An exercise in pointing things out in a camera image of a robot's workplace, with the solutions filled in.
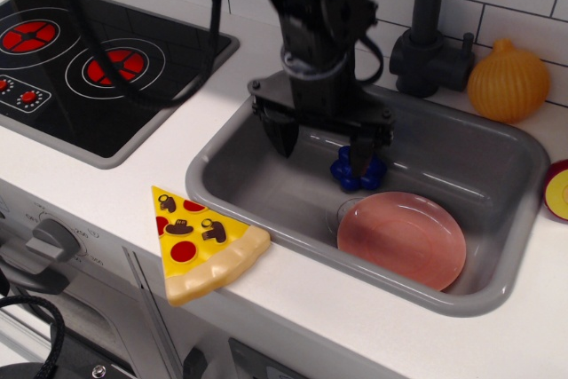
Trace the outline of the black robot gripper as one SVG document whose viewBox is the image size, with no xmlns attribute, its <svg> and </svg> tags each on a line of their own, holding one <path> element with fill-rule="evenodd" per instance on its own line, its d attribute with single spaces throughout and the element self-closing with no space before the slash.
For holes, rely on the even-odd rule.
<svg viewBox="0 0 568 379">
<path fill-rule="evenodd" d="M 280 71 L 248 83 L 253 112 L 263 124 L 274 149 L 288 158 L 299 128 L 310 127 L 351 140 L 354 177 L 366 174 L 375 145 L 391 143 L 394 113 L 376 96 L 346 75 L 307 81 Z"/>
</svg>

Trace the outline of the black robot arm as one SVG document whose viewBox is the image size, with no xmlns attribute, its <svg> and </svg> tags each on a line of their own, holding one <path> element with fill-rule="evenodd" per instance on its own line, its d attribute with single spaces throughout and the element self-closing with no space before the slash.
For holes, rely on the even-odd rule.
<svg viewBox="0 0 568 379">
<path fill-rule="evenodd" d="M 355 177 L 392 138 L 393 118 L 355 76 L 354 47 L 369 44 L 376 23 L 372 0 L 270 0 L 280 20 L 282 71 L 250 83 L 253 112 L 283 156 L 292 154 L 301 126 L 349 137 Z"/>
</svg>

